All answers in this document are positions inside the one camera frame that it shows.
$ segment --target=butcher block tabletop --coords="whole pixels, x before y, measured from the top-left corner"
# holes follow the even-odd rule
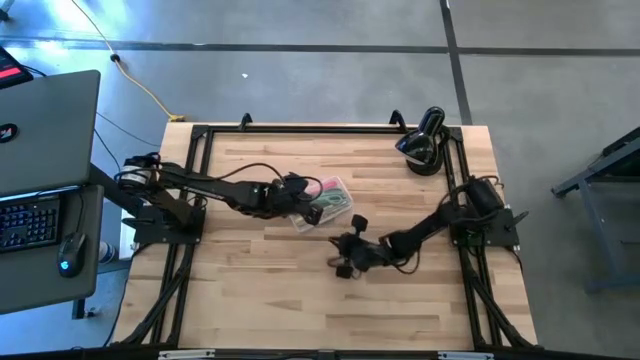
[[[160,152],[163,161],[185,165],[193,125],[168,124]],[[462,132],[471,174],[497,175],[488,128],[463,126]],[[444,167],[428,177],[408,169],[394,149],[399,137],[215,134],[209,175],[265,162],[283,174],[291,171],[321,179],[339,176],[353,197],[353,211],[300,234],[288,218],[254,219],[210,199],[204,234],[193,259],[179,346],[471,349],[460,261],[448,231],[423,244],[413,275],[394,268],[373,268],[357,280],[344,280],[336,278],[334,269],[326,264],[337,255],[328,237],[351,231],[352,214],[369,220],[362,236],[376,241],[424,219],[447,192]],[[194,169],[200,168],[203,147],[198,149]],[[457,169],[455,154],[452,151]],[[227,180],[273,179],[269,169],[253,167]],[[114,341],[129,335],[156,301],[167,248],[151,245],[133,259]],[[517,260],[502,248],[487,248],[487,259],[496,302],[521,334],[535,343]],[[164,336],[174,302],[175,296],[167,308]],[[486,311],[479,300],[478,310],[483,335],[489,339]]]

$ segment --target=gray floor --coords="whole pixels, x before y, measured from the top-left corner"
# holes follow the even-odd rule
[[[80,1],[105,34],[161,43],[446,46],[437,0]],[[465,47],[638,48],[633,0],[449,0]],[[102,73],[100,111],[152,143],[166,116],[120,76],[101,50],[69,50],[53,38],[97,39],[67,0],[16,0],[0,36],[29,38],[10,51],[54,74]],[[430,105],[460,124],[446,54],[120,51],[131,72],[175,113],[195,121],[383,123],[395,108],[416,122]],[[577,194],[549,188],[638,126],[640,57],[461,57],[474,124],[491,131],[519,226],[524,276],[539,342],[555,350],[640,357],[640,292],[587,295],[602,275],[598,247]],[[119,161],[153,150],[98,119]],[[100,146],[93,161],[109,174]],[[116,227],[117,216],[105,226]],[[0,316],[0,353],[98,346],[107,338],[126,271],[99,276],[94,319],[71,321],[71,304]]]

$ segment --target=wire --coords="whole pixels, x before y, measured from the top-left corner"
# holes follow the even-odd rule
[[[98,27],[98,25],[96,25],[95,22],[93,22],[93,20],[91,19],[91,17],[89,16],[89,14],[87,14],[81,7],[80,5],[78,5],[78,3],[76,3],[75,0],[71,0],[71,2],[73,3],[73,5],[75,5],[78,10],[80,10],[80,12],[82,12],[82,14],[87,18],[87,20],[89,20],[89,22],[91,23],[91,25],[93,25],[93,27],[96,29],[96,31],[98,32],[98,34],[100,34],[100,36],[102,37],[102,40],[104,40],[104,43],[107,45],[107,47],[109,48],[109,51],[111,51],[111,61],[113,61],[116,66],[118,67],[118,70],[120,70],[120,73],[122,73],[122,75],[127,78],[129,81],[131,81],[132,83],[134,83],[135,85],[137,85],[140,89],[144,90],[144,92],[146,92],[149,96],[151,96],[151,98],[153,99],[153,101],[156,102],[156,104],[158,104],[158,106],[160,107],[160,109],[162,109],[162,111],[164,111],[165,114],[167,114],[167,116],[169,117],[169,122],[174,122],[174,121],[184,121],[185,120],[185,116],[184,115],[176,115],[176,114],[172,114],[171,112],[169,112],[169,110],[167,110],[167,108],[162,104],[162,102],[158,99],[158,97],[156,97],[151,90],[149,90],[148,88],[146,88],[144,85],[140,84],[138,81],[136,81],[136,79],[134,79],[133,77],[131,77],[129,74],[127,74],[127,72],[124,70],[124,68],[122,67],[122,65],[120,64],[120,56],[118,54],[116,54],[116,52],[113,50],[113,48],[111,47],[111,44],[109,43],[109,40],[107,40],[107,37],[104,36],[104,34],[102,33],[102,31],[100,31],[100,28]]]
[[[197,198],[202,199],[202,201],[204,202],[204,204],[202,204],[200,206],[200,209],[204,209],[204,208],[207,207],[207,205],[209,205],[209,199],[207,197],[205,197],[205,196],[199,196],[199,195],[195,195],[191,199],[188,199],[187,202],[190,202],[191,200],[194,200],[194,199],[197,199]]]
[[[113,159],[113,161],[116,163],[116,166],[118,167],[118,172],[122,172],[122,169],[120,169],[120,164],[118,164],[118,159],[116,159],[116,157],[113,155],[111,150],[109,150],[109,147],[107,146],[107,144],[105,144],[104,140],[102,140],[102,136],[100,136],[100,134],[98,133],[98,130],[93,129],[93,132],[96,133],[96,136],[98,136],[98,140],[100,140],[100,142],[102,143],[102,146],[104,146],[104,148],[107,150],[109,155],[111,155],[111,158]]]
[[[280,181],[282,181],[283,184],[285,183],[285,179],[282,176],[282,174],[280,174],[280,172],[276,168],[274,168],[273,166],[271,166],[269,164],[266,164],[266,163],[251,163],[251,164],[247,164],[245,166],[241,166],[241,167],[239,167],[239,168],[237,168],[237,169],[235,169],[235,170],[233,170],[233,171],[231,171],[229,173],[226,173],[224,175],[214,176],[214,177],[199,177],[197,175],[185,176],[185,175],[176,174],[174,172],[167,171],[167,170],[164,170],[164,169],[162,169],[160,171],[161,172],[167,172],[167,173],[170,173],[170,174],[173,174],[173,175],[177,175],[177,176],[182,176],[182,177],[185,177],[185,178],[188,178],[188,179],[191,179],[191,180],[196,180],[196,181],[218,181],[218,180],[226,179],[226,178],[228,178],[228,177],[230,177],[232,175],[235,175],[235,174],[237,174],[237,173],[239,173],[241,171],[244,171],[246,169],[249,169],[249,168],[252,168],[252,167],[256,167],[256,166],[264,166],[264,167],[270,169],[271,171],[273,171],[278,176],[278,179],[280,179]],[[315,178],[313,176],[300,176],[299,179],[312,180],[312,181],[318,183],[318,186],[320,187],[320,191],[318,192],[318,194],[316,194],[315,197],[312,197],[311,199],[308,199],[308,200],[307,199],[300,199],[300,200],[305,201],[305,202],[312,202],[312,201],[317,200],[322,195],[322,193],[324,191],[324,186],[322,185],[322,181],[320,181],[319,179],[317,179],[317,178]]]
[[[483,179],[495,179],[496,182],[493,184],[495,185],[500,185],[501,188],[504,189],[504,184],[500,182],[500,178],[498,178],[496,175],[485,175],[485,176],[481,176],[479,178],[476,178],[475,180],[483,180]],[[466,182],[462,185],[458,185],[456,186],[453,190],[451,190],[450,192],[444,194],[444,196],[442,197],[442,199],[440,199],[440,202],[438,202],[438,207],[440,207],[440,205],[442,205],[444,203],[445,200],[447,200],[447,198],[451,198],[453,199],[455,196],[457,196],[463,189],[465,189],[466,187],[469,186],[469,183]]]
[[[479,218],[457,218],[453,221],[451,221],[452,225],[457,225],[460,223],[481,223],[483,221],[487,221],[487,220],[491,220],[492,218],[494,218],[497,214],[498,214],[499,210],[496,211],[492,211],[489,214],[479,217]]]
[[[111,327],[111,331],[109,331],[109,336],[107,336],[107,338],[105,339],[104,344],[102,345],[102,347],[106,347],[107,345],[109,345],[109,340],[111,340],[111,337],[113,336],[113,332],[116,330],[116,324],[118,323],[118,318],[120,317],[120,310],[122,310],[122,302],[124,301],[124,295],[127,293],[127,283],[128,282],[129,282],[129,276],[127,276],[127,279],[124,281],[124,288],[122,289],[122,297],[120,298],[120,305],[118,306],[118,313],[116,314],[116,318],[113,320],[113,326]]]
[[[84,197],[82,196],[82,188],[78,189],[78,196],[80,197],[80,215],[78,216],[78,223],[76,224],[76,233],[80,232],[80,224],[84,223]]]
[[[125,134],[127,134],[127,135],[131,136],[132,138],[134,138],[134,139],[136,139],[136,140],[138,140],[138,141],[140,141],[140,142],[142,142],[142,143],[145,143],[145,144],[147,144],[147,145],[149,145],[149,146],[153,146],[153,147],[160,147],[160,145],[159,145],[159,144],[153,144],[153,143],[150,143],[150,142],[148,142],[148,141],[146,141],[146,140],[143,140],[143,139],[141,139],[141,138],[137,137],[136,135],[134,135],[134,134],[132,134],[132,133],[128,132],[127,130],[125,130],[125,129],[121,128],[118,124],[116,124],[115,122],[113,122],[113,121],[109,120],[106,116],[102,115],[101,113],[99,113],[99,112],[97,112],[97,111],[96,111],[96,114],[98,114],[98,116],[100,116],[101,118],[103,118],[104,120],[106,120],[106,121],[107,121],[108,123],[110,123],[111,125],[113,125],[113,126],[115,126],[116,128],[118,128],[118,129],[119,129],[120,131],[122,131],[123,133],[125,133]]]
[[[320,198],[320,196],[324,192],[324,185],[322,185],[322,181],[318,180],[317,178],[314,178],[313,176],[301,176],[300,178],[315,181],[316,183],[318,183],[318,186],[320,186],[320,191],[315,197],[312,197],[310,200],[304,200],[304,201],[312,202],[312,201],[318,200],[318,198]]]
[[[418,267],[420,267],[420,248],[418,248],[418,250],[416,251],[416,265],[413,267],[413,269],[409,271],[403,269],[403,267],[407,265],[408,262],[409,262],[409,259],[406,259],[406,261],[404,261],[402,265],[397,265],[397,264],[392,264],[392,265],[394,268],[396,268],[396,270],[398,270],[399,272],[405,275],[414,274],[416,271],[418,271]]]
[[[237,169],[233,170],[233,171],[232,171],[232,172],[230,172],[230,173],[227,173],[227,174],[224,174],[224,175],[221,175],[221,176],[215,176],[215,177],[212,177],[212,178],[210,178],[210,179],[209,179],[209,178],[207,178],[205,181],[217,181],[217,180],[223,180],[223,179],[228,178],[229,176],[235,175],[235,174],[237,174],[237,173],[239,173],[239,172],[241,172],[241,171],[244,171],[244,170],[246,170],[246,169],[248,169],[248,168],[252,168],[252,167],[255,167],[255,166],[264,166],[264,167],[266,167],[266,168],[271,169],[271,171],[273,171],[273,172],[278,176],[278,179],[280,179],[280,181],[282,181],[282,182],[284,183],[284,178],[282,177],[282,175],[280,174],[280,172],[279,172],[278,170],[276,170],[276,168],[274,168],[273,166],[271,166],[271,165],[269,165],[269,164],[265,164],[265,163],[251,163],[251,164],[247,164],[247,165],[245,165],[245,166],[241,166],[241,167],[239,167],[239,168],[237,168]]]
[[[524,269],[522,268],[522,260],[520,259],[520,255],[518,255],[518,253],[509,246],[505,246],[505,249],[507,249],[507,251],[509,251],[516,257],[516,260],[518,261],[518,265],[520,265],[520,272],[523,273]]]
[[[47,77],[47,74],[43,73],[42,71],[36,69],[36,68],[32,68],[31,66],[27,66],[27,65],[22,65],[21,66],[25,69],[27,69],[30,73],[34,73],[34,74],[38,74],[42,77]]]

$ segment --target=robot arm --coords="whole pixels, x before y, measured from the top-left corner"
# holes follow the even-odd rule
[[[224,177],[191,173],[177,164],[160,162],[159,155],[151,153],[127,159],[115,180],[123,191],[163,211],[168,225],[178,228],[193,221],[194,207],[171,196],[167,191],[171,189],[223,201],[236,211],[262,219],[300,214],[307,223],[317,225],[322,216],[322,208],[311,204],[313,198],[304,192],[308,185],[306,178],[293,173],[279,175],[270,183],[229,182]]]
[[[360,238],[360,233],[366,229],[367,220],[355,215],[352,220],[355,234],[344,233],[329,239],[338,248],[340,256],[337,259],[342,260],[339,264],[336,263],[337,259],[330,261],[330,265],[336,267],[336,276],[351,278],[354,269],[365,272],[374,266],[394,266],[403,273],[413,273],[414,270],[407,272],[400,267],[420,251],[424,241],[447,227],[452,227],[461,237],[487,231],[509,233],[509,228],[513,228],[526,213],[513,218],[489,181],[490,178],[496,177],[472,176],[467,183],[445,196],[434,213],[410,229],[382,236],[378,244]],[[457,199],[462,193],[466,195],[467,202],[458,205],[452,199]]]

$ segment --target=yellow cable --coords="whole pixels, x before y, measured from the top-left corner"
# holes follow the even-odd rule
[[[93,27],[96,29],[96,31],[98,32],[98,34],[100,34],[100,36],[102,37],[102,40],[104,40],[104,43],[107,44],[107,47],[109,48],[109,51],[111,51],[112,55],[116,55],[116,52],[113,51],[113,48],[111,47],[111,44],[109,44],[109,41],[107,40],[107,37],[104,36],[104,34],[102,33],[102,31],[100,31],[100,28],[98,28],[98,25],[96,25],[96,23],[93,22],[93,20],[91,20],[91,17],[84,11],[82,10],[82,8],[80,7],[80,5],[78,5],[76,3],[75,0],[71,0],[71,2],[73,3],[73,5],[75,5],[78,10],[80,10],[82,12],[82,14],[84,14],[84,16],[87,18],[87,20],[89,20],[89,22],[91,23],[91,25],[93,25]],[[156,97],[151,90],[147,89],[144,85],[140,84],[138,81],[136,81],[133,77],[131,77],[129,74],[127,74],[127,72],[124,70],[124,68],[122,67],[122,65],[120,65],[120,59],[119,57],[117,59],[113,59],[113,62],[116,63],[116,66],[118,67],[118,70],[120,70],[120,73],[122,73],[122,75],[127,78],[129,81],[131,81],[132,83],[134,83],[135,85],[137,85],[140,89],[144,90],[144,92],[146,92],[149,96],[151,96],[151,98],[153,99],[153,101],[156,102],[156,104],[158,104],[158,106],[160,107],[160,109],[162,109],[162,111],[164,111],[165,114],[167,114],[167,116],[169,117],[169,122],[175,122],[175,121],[184,121],[185,120],[185,116],[184,115],[175,115],[169,112],[169,110],[167,110],[167,108],[162,104],[162,102],[160,101],[160,99],[158,99],[158,97]]]

